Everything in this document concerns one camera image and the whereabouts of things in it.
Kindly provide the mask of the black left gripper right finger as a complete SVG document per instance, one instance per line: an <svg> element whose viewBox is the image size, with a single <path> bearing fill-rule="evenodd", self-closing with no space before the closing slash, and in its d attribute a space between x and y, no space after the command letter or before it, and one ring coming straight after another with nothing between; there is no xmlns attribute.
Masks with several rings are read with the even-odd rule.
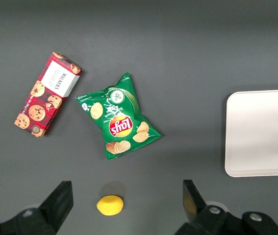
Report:
<svg viewBox="0 0 278 235"><path fill-rule="evenodd" d="M189 222L177 235L278 235L278 225L264 213L248 211L237 218L217 205L208 205L192 180L183 181L182 191Z"/></svg>

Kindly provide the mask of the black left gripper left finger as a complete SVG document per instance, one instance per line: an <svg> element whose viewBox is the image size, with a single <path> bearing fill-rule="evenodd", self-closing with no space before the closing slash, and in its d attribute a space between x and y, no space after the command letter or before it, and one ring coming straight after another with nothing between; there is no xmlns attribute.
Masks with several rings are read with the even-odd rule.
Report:
<svg viewBox="0 0 278 235"><path fill-rule="evenodd" d="M0 223L0 235L55 235L73 207L72 182L63 181L37 208Z"/></svg>

